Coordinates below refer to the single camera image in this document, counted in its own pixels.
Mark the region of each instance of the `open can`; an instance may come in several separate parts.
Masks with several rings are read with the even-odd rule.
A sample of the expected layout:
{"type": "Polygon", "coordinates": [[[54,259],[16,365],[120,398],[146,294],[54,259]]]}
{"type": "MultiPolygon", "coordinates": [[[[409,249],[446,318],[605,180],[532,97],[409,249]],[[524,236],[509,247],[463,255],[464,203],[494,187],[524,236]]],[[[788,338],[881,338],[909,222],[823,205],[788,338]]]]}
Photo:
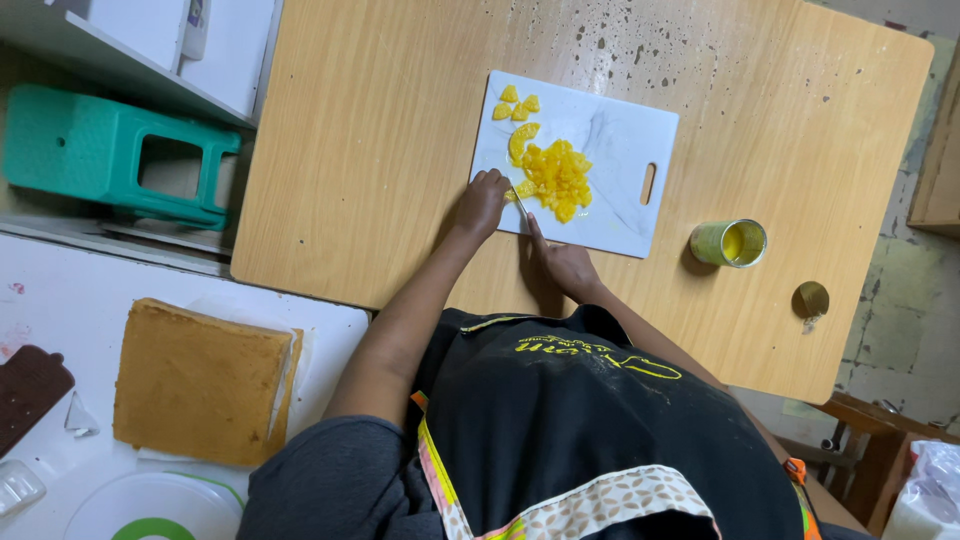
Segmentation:
{"type": "Polygon", "coordinates": [[[767,232],[752,219],[708,221],[690,235],[690,251],[703,262],[746,268],[767,251],[767,232]]]}

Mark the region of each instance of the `white cutting board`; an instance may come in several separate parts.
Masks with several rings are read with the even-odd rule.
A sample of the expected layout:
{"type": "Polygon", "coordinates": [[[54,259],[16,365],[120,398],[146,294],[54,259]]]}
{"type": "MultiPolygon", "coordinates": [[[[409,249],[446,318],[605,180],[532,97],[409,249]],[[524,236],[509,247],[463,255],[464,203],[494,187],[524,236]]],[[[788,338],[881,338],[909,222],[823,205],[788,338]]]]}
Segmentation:
{"type": "MultiPolygon", "coordinates": [[[[537,136],[527,141],[546,148],[562,138],[573,149],[587,155],[593,167],[587,172],[593,201],[577,208],[569,223],[557,221],[540,200],[523,200],[527,210],[537,216],[543,235],[550,240],[580,244],[589,248],[646,258],[650,255],[663,185],[670,165],[673,140],[680,116],[675,112],[651,109],[580,90],[550,85],[541,81],[492,71],[487,82],[487,97],[473,155],[472,179],[477,172],[499,169],[518,185],[526,176],[511,165],[507,144],[514,130],[525,122],[509,118],[493,120],[493,107],[507,85],[516,86],[520,100],[530,94],[540,98],[540,112],[531,112],[527,122],[540,124],[537,136]],[[640,191],[647,165],[657,167],[650,200],[640,203],[640,191]]],[[[501,231],[527,233],[517,204],[503,210],[501,231]]]]}

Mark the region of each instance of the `wooden table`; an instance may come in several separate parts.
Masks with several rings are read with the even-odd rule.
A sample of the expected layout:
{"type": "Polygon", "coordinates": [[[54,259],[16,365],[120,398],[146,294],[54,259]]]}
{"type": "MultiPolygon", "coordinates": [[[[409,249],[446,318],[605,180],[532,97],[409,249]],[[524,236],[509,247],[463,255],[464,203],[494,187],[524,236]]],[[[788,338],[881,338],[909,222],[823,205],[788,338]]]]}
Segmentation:
{"type": "MultiPolygon", "coordinates": [[[[287,0],[232,273],[384,306],[449,224],[501,69],[681,115],[650,257],[594,264],[719,379],[821,403],[932,54],[801,0],[287,0]],[[696,224],[742,217],[759,265],[692,259],[696,224]],[[802,335],[807,280],[831,306],[802,335]]],[[[529,249],[496,233],[449,305],[569,310],[529,249]]]]}

